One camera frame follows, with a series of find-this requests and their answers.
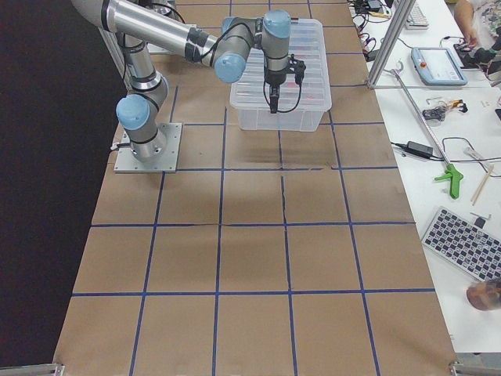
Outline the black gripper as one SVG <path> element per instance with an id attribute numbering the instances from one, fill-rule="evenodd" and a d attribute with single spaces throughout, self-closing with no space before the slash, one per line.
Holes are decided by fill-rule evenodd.
<path id="1" fill-rule="evenodd" d="M 288 74 L 294 75 L 295 84 L 300 88 L 305 77 L 305 62 L 298 60 L 294 54 L 283 59 L 272 59 L 265 56 L 264 78 L 269 85 L 269 109 L 271 114 L 278 112 L 279 88 Z"/>

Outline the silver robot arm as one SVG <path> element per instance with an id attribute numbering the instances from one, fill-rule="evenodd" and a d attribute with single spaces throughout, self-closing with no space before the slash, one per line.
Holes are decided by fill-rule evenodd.
<path id="1" fill-rule="evenodd" d="M 168 94 L 168 80 L 153 65 L 149 43 L 190 63 L 213 68 L 226 83 L 239 81 L 250 51 L 260 49 L 273 114 L 278 111 L 279 90 L 287 75 L 292 74 L 297 85 L 304 79 L 305 63 L 289 52 L 291 18 L 281 9 L 257 18 L 227 17 L 222 35 L 216 38 L 137 1 L 74 1 L 72 5 L 89 23 L 117 37 L 132 91 L 118 102 L 116 114 L 129 138 L 129 153 L 137 161 L 154 161 L 164 154 L 168 142 L 156 123 Z"/>

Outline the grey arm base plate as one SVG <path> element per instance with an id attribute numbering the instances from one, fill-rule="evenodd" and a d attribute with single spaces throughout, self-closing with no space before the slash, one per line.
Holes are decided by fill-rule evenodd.
<path id="1" fill-rule="evenodd" d="M 182 138 L 182 123 L 158 123 L 156 139 L 148 144 L 134 144 L 125 131 L 115 143 L 114 171 L 117 173 L 175 173 Z"/>

